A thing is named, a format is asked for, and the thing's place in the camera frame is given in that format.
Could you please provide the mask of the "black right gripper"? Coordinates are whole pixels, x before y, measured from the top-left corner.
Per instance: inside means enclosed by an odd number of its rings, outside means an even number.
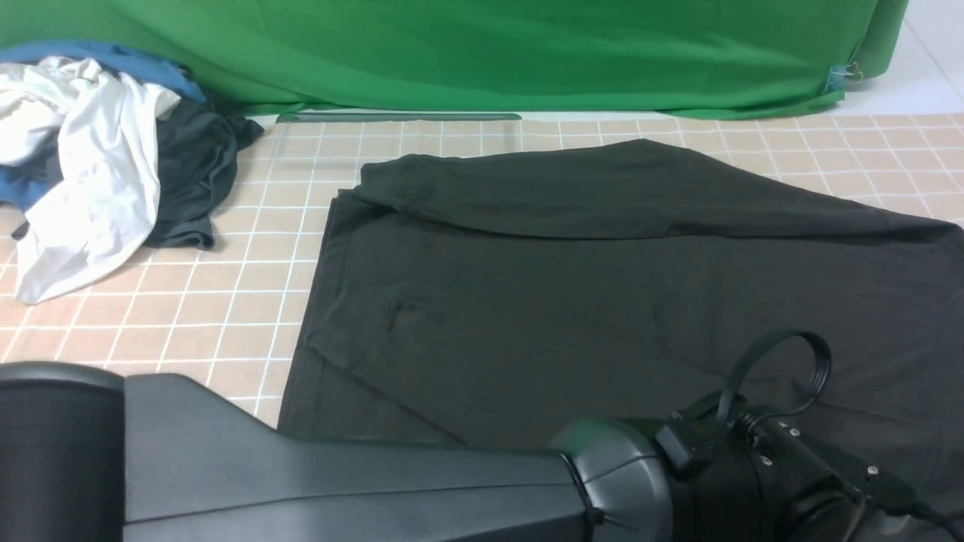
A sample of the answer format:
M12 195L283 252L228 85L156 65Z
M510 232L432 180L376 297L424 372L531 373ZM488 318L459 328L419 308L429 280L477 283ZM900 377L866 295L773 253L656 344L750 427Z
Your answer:
M757 480L748 541L850 541L861 525L899 533L935 511L892 471L776 419L745 425Z

